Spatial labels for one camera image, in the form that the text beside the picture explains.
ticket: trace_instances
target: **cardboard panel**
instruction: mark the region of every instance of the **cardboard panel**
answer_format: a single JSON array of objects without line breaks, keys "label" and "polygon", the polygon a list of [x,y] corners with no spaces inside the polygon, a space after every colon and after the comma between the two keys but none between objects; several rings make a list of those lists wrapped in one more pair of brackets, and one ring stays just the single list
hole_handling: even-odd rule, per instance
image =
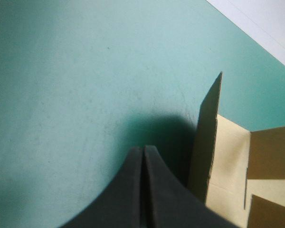
[{"label": "cardboard panel", "polygon": [[248,179],[285,179],[285,127],[251,133]]},{"label": "cardboard panel", "polygon": [[250,132],[218,115],[206,206],[239,227],[247,225],[246,172]]},{"label": "cardboard panel", "polygon": [[285,228],[285,207],[253,195],[248,228]]},{"label": "cardboard panel", "polygon": [[212,166],[221,80],[222,73],[219,74],[200,106],[191,159],[188,188],[203,202],[206,200],[209,172]]},{"label": "cardboard panel", "polygon": [[285,207],[285,180],[247,180],[247,208],[250,207],[251,195],[258,195]]}]

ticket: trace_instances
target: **cardboard flap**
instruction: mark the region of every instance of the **cardboard flap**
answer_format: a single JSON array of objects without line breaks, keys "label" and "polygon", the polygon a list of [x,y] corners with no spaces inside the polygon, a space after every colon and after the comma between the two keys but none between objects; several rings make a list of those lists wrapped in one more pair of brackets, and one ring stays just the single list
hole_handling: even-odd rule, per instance
[{"label": "cardboard flap", "polygon": [[285,207],[252,195],[248,228],[285,228]]},{"label": "cardboard flap", "polygon": [[206,200],[209,173],[211,171],[215,146],[221,80],[222,72],[213,83],[200,106],[199,121],[190,166],[188,188],[203,202]]},{"label": "cardboard flap", "polygon": [[251,133],[248,179],[285,179],[285,127]]}]

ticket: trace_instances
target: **white wall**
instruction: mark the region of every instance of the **white wall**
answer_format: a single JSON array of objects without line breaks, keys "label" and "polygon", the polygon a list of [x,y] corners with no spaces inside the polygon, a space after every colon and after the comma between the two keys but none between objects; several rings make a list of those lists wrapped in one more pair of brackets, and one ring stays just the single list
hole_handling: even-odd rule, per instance
[{"label": "white wall", "polygon": [[285,65],[285,0],[207,0]]}]

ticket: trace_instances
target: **green surface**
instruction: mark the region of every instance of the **green surface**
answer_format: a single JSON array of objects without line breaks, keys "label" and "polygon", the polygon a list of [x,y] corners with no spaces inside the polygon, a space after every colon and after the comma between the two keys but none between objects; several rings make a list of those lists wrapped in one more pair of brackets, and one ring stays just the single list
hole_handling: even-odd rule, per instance
[{"label": "green surface", "polygon": [[220,114],[285,125],[285,67],[205,0],[0,0],[0,227],[64,223],[133,145],[184,180],[220,71]]}]

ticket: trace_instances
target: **cardboard box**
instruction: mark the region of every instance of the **cardboard box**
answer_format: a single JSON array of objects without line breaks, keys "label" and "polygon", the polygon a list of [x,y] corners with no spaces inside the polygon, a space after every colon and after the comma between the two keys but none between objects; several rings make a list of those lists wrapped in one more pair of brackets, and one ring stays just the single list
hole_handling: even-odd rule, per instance
[{"label": "cardboard box", "polygon": [[200,107],[188,188],[239,227],[285,227],[285,127],[250,132],[219,115],[221,80]]}]

